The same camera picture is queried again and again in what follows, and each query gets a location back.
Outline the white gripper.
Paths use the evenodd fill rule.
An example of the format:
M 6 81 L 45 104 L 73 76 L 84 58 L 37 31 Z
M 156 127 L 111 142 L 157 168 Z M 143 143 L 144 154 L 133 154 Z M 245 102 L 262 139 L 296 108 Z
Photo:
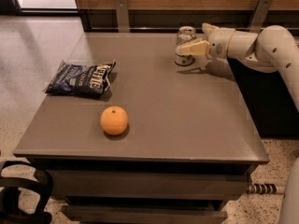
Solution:
M 204 22 L 202 24 L 202 33 L 196 33 L 196 38 L 181 46 L 182 55 L 192 55 L 194 62 L 201 70 L 206 71 L 206 67 L 213 60 L 226 59 L 227 49 L 231 36 L 235 29 L 220 28 L 218 26 Z

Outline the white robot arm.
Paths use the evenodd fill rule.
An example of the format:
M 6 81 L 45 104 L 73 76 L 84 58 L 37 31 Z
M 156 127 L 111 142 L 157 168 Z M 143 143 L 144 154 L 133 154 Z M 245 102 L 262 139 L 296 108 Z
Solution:
M 278 72 L 299 110 L 299 47 L 284 27 L 271 25 L 260 33 L 202 25 L 205 38 L 195 38 L 176 47 L 177 56 L 211 55 L 235 59 L 256 71 Z

